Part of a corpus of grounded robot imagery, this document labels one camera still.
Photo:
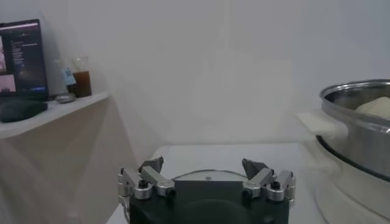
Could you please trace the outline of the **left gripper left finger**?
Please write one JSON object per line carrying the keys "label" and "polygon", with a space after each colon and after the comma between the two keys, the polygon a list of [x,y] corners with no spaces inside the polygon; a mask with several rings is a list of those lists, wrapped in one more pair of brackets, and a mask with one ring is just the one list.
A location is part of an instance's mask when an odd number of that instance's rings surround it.
{"label": "left gripper left finger", "polygon": [[164,164],[163,157],[145,161],[137,169],[122,167],[118,174],[118,197],[129,200],[134,196],[137,200],[148,200],[152,191],[158,196],[171,200],[176,196],[175,182],[160,174]]}

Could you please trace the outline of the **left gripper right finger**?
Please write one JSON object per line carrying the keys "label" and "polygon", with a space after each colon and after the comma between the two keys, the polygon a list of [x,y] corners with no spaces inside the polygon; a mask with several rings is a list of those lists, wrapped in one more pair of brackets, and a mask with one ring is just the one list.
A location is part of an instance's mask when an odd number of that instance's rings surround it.
{"label": "left gripper right finger", "polygon": [[292,171],[283,170],[276,174],[265,163],[249,159],[243,159],[241,163],[248,179],[243,182],[244,201],[250,202],[265,195],[273,202],[295,202],[296,177]]}

